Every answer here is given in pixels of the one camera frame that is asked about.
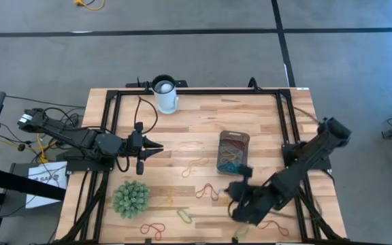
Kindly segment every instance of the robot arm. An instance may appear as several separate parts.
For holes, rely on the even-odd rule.
[[[335,148],[347,145],[351,131],[336,119],[325,118],[317,133],[311,141],[292,149],[284,159],[288,167],[273,174],[262,186],[249,185],[252,169],[241,167],[243,181],[229,183],[225,191],[238,202],[232,212],[233,220],[258,225],[272,208],[283,208],[298,192],[308,170],[316,162],[327,158]]]
[[[105,164],[114,162],[116,157],[137,157],[137,174],[143,174],[144,161],[163,150],[163,146],[142,135],[143,123],[137,122],[135,130],[127,139],[101,129],[75,128],[50,118],[39,108],[25,110],[18,121],[19,129],[29,133],[45,133],[54,139],[77,149],[76,155],[65,158]]]

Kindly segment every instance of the white cup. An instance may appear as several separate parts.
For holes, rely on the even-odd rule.
[[[175,80],[169,75],[160,75],[152,81],[152,89],[157,101],[158,110],[164,114],[172,114],[178,109]]]

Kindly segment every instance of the fake plant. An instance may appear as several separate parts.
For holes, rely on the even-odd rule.
[[[149,188],[144,183],[125,181],[113,196],[113,208],[122,218],[133,218],[148,208]]]

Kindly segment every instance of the butcher block tabletop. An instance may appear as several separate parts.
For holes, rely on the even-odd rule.
[[[83,126],[101,124],[106,93],[106,88],[95,88],[90,91]],[[309,90],[292,88],[291,94],[296,108],[315,117]],[[142,95],[141,98],[156,105],[153,95]],[[275,222],[262,223],[258,227],[252,225],[246,227],[247,225],[234,222],[229,218],[227,206],[230,199],[222,189],[227,188],[232,181],[241,180],[242,177],[219,174],[216,169],[219,135],[224,130],[247,133],[250,136],[247,163],[254,169],[250,184],[262,184],[274,172],[284,168],[281,155],[283,138],[275,97],[272,95],[179,95],[179,98],[178,111],[173,114],[158,112],[157,125],[146,134],[150,140],[164,145],[164,151],[145,162],[143,175],[135,174],[134,158],[130,158],[131,167],[128,172],[122,173],[116,167],[111,171],[99,242],[143,243],[145,238],[152,238],[152,242],[169,243],[230,242],[236,232],[240,234],[240,242],[299,242],[301,238],[295,217],[294,201],[290,201],[279,211],[281,215],[268,214],[264,218],[264,221]],[[137,103],[137,95],[122,96],[116,131],[119,137],[126,138],[132,132]],[[111,125],[113,108],[114,103],[110,108],[108,128]],[[286,106],[284,110],[290,139],[293,139]],[[313,119],[300,110],[295,110],[295,115],[301,140],[313,138],[317,128]],[[146,130],[154,120],[153,109],[142,102],[137,121],[143,122]],[[125,159],[119,161],[125,167]],[[189,163],[192,161],[193,164],[189,169]],[[346,232],[332,180],[321,171],[309,171],[308,174],[312,193],[321,207],[323,218],[336,233],[345,237]],[[77,172],[70,176],[56,239],[63,237],[74,223],[83,176],[84,172]],[[78,216],[85,207],[90,176],[89,173]],[[150,189],[147,211],[132,219],[122,219],[112,207],[114,191],[126,180],[143,182]],[[201,198],[196,198],[197,191],[206,184],[213,186],[214,191],[218,193],[218,198],[209,188]],[[178,210],[184,210],[192,219],[192,223],[185,223],[177,215]],[[96,213],[95,208],[91,214],[87,239],[93,236]],[[304,214],[307,218],[308,237],[312,238],[311,223],[305,206]],[[153,228],[148,231],[144,227],[141,230],[142,225],[154,223],[156,223],[154,226],[162,231],[157,236],[155,236],[157,230]]]

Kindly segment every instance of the gray floor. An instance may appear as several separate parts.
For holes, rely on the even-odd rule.
[[[392,27],[392,1],[278,2],[284,28]],[[263,0],[106,0],[98,12],[65,0],[0,0],[0,32],[274,28],[273,16]],[[318,117],[335,116],[354,133],[331,156],[349,238],[392,243],[392,140],[380,136],[392,117],[392,33],[286,39],[296,84],[310,87]],[[191,86],[244,86],[251,76],[260,86],[287,85],[276,34],[0,38],[0,91],[11,95],[84,105],[90,88],[158,74]],[[7,99],[0,121],[16,129],[35,105]],[[32,157],[0,144],[0,169]],[[58,215],[6,218],[0,241],[47,242]]]

